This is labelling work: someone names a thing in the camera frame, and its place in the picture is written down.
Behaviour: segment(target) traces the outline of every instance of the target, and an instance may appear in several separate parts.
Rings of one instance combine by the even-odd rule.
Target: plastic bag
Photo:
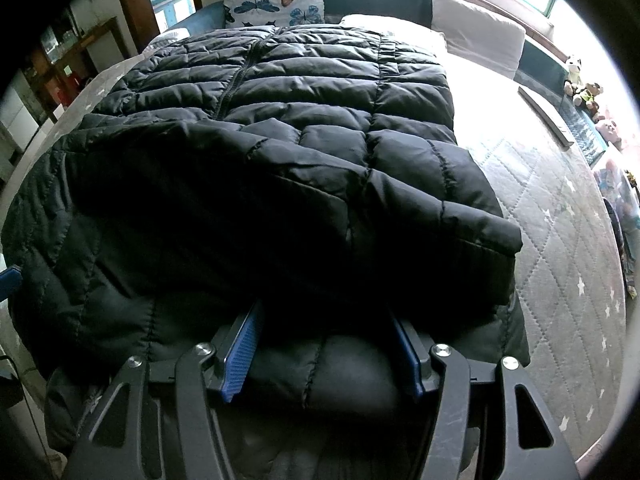
[[[616,147],[609,143],[607,151],[593,167],[593,176],[600,193],[611,202],[625,233],[640,229],[640,206],[636,190],[625,175],[625,160]]]

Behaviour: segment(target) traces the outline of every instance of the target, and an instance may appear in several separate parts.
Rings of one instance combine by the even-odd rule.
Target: bed
[[[38,156],[142,59],[100,74],[48,136],[32,142],[0,197],[0,223]],[[625,297],[606,209],[578,146],[560,146],[518,95],[517,83],[450,54],[442,62],[458,142],[488,177],[506,218],[522,229],[516,289],[526,316],[528,371],[578,458],[605,431],[622,374]],[[0,345],[18,357],[41,402],[44,381],[12,330],[6,302],[0,305]]]

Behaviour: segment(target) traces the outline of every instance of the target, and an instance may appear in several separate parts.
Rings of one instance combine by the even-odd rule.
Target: stuffed animal
[[[604,92],[604,88],[598,83],[587,83],[581,88],[576,89],[574,95],[574,106],[576,108],[585,108],[595,117],[600,109],[600,105],[595,101],[595,97]]]
[[[612,121],[611,119],[603,119],[596,123],[596,130],[605,140],[605,142],[610,142],[615,145],[617,142],[620,142],[622,139],[618,136],[618,126],[616,121]]]
[[[564,80],[564,93],[569,97],[573,97],[575,90],[582,86],[580,78],[580,70],[582,70],[582,61],[577,56],[569,56],[565,63],[568,72]]]

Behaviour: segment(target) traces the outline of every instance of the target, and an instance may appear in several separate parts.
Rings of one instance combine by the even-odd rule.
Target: white star
[[[566,431],[566,425],[569,423],[568,416],[562,416],[562,424],[560,424],[560,431]]]

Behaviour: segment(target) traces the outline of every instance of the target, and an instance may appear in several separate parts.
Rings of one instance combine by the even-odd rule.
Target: wooden furniture
[[[27,81],[33,90],[34,94],[38,97],[38,100],[42,104],[42,107],[47,113],[47,116],[55,123],[57,118],[53,114],[53,110],[58,106],[58,103],[53,99],[50,90],[56,86],[64,89],[71,99],[75,99],[78,96],[78,90],[74,88],[68,81],[65,75],[65,66],[76,58],[77,56],[86,52],[87,47],[95,43],[101,37],[111,33],[113,39],[122,54],[124,59],[129,57],[127,46],[124,43],[124,38],[116,18],[110,18],[107,21],[96,25],[91,28],[87,33],[83,34],[78,41],[76,41],[56,62],[50,62],[49,58],[44,53],[44,50],[39,47],[31,53],[31,62],[35,69],[35,77],[30,77],[25,74]]]

